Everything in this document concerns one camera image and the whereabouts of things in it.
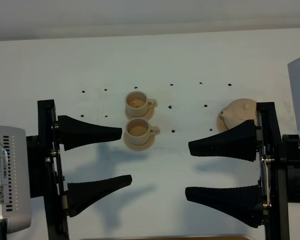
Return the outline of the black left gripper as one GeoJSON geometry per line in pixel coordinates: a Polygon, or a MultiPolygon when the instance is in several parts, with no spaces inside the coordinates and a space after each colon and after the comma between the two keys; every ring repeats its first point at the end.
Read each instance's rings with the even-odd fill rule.
{"type": "MultiPolygon", "coordinates": [[[[67,213],[63,209],[65,190],[59,137],[64,150],[68,151],[90,144],[120,140],[122,128],[90,124],[66,115],[58,116],[57,121],[53,99],[38,101],[37,110],[38,135],[26,137],[30,197],[43,197],[48,239],[68,240],[67,213]]],[[[68,183],[68,216],[77,216],[95,202],[131,183],[131,175],[68,183]]]]}

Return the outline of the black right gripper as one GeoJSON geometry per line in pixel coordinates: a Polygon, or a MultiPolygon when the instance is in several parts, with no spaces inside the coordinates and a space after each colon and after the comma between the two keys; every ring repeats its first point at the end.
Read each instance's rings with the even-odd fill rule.
{"type": "MultiPolygon", "coordinates": [[[[300,137],[280,133],[273,102],[256,104],[260,186],[234,188],[187,187],[186,199],[205,205],[252,228],[263,222],[267,240],[290,239],[289,203],[300,203],[300,137]]],[[[246,120],[219,134],[190,141],[196,157],[256,160],[257,135],[253,120],[246,120]]]]}

